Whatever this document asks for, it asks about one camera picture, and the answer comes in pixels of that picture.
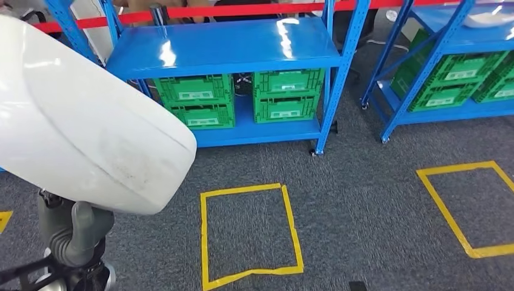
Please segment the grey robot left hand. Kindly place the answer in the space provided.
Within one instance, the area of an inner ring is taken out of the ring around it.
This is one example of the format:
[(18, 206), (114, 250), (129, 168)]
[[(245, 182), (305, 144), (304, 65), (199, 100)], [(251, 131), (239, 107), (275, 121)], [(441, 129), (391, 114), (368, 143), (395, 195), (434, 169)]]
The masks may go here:
[(38, 217), (46, 246), (57, 262), (69, 267), (86, 265), (115, 221), (112, 211), (65, 199), (44, 189), (38, 193)]

